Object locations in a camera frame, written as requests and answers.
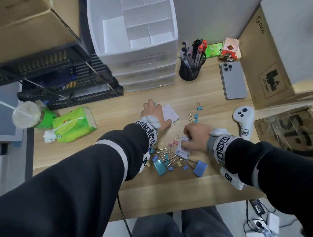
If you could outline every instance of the person's right hand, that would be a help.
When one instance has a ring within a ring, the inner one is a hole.
[[[184,128],[184,134],[192,141],[182,141],[182,148],[187,148],[194,151],[207,151],[207,141],[210,137],[209,133],[213,127],[206,124],[190,123]]]

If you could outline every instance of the white straw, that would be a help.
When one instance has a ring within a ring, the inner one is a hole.
[[[13,106],[7,104],[7,103],[4,103],[4,102],[1,101],[1,100],[0,100],[0,104],[3,104],[4,106],[9,107],[9,108],[11,108],[11,109],[17,110],[17,111],[19,111],[19,112],[21,112],[21,113],[23,113],[23,114],[25,114],[25,115],[27,115],[27,116],[31,116],[31,114],[26,113],[26,112],[24,112],[24,111],[21,111],[21,110],[19,110],[18,108],[15,108],[15,107],[13,107]]]

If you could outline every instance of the black sweatshirt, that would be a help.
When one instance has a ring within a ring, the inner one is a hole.
[[[128,161],[126,180],[133,179],[148,151],[149,139],[137,124],[111,131],[99,140],[120,146]],[[258,182],[271,204],[294,214],[312,234],[309,197],[313,161],[273,147],[234,140],[225,164],[252,185],[258,163]],[[99,236],[104,233],[124,177],[120,153],[110,145],[95,144],[62,160],[0,197],[1,236]]]

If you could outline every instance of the black mesh pen holder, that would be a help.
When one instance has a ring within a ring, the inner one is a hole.
[[[205,53],[201,55],[201,59],[199,62],[199,65],[195,68],[187,66],[182,59],[180,59],[180,69],[179,69],[179,75],[180,77],[185,81],[193,81],[196,79],[199,75],[200,69],[205,63],[205,60],[207,57],[205,56]]]

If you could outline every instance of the gray pants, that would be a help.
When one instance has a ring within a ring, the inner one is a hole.
[[[139,217],[133,237],[233,237],[216,206],[182,211],[182,233],[168,214]]]

